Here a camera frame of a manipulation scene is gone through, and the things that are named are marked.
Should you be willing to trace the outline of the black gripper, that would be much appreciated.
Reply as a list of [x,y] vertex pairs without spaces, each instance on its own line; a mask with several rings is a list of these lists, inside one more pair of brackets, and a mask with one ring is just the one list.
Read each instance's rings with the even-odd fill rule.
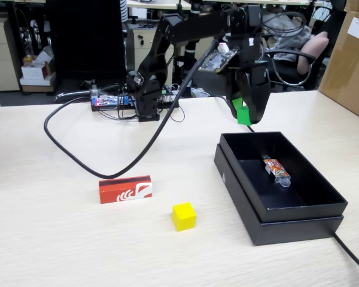
[[263,54],[261,37],[249,34],[230,35],[226,36],[226,40],[231,50],[237,49],[226,68],[227,105],[234,118],[246,117],[241,93],[244,84],[244,102],[248,107],[250,122],[259,123],[271,90],[267,62],[260,60]]

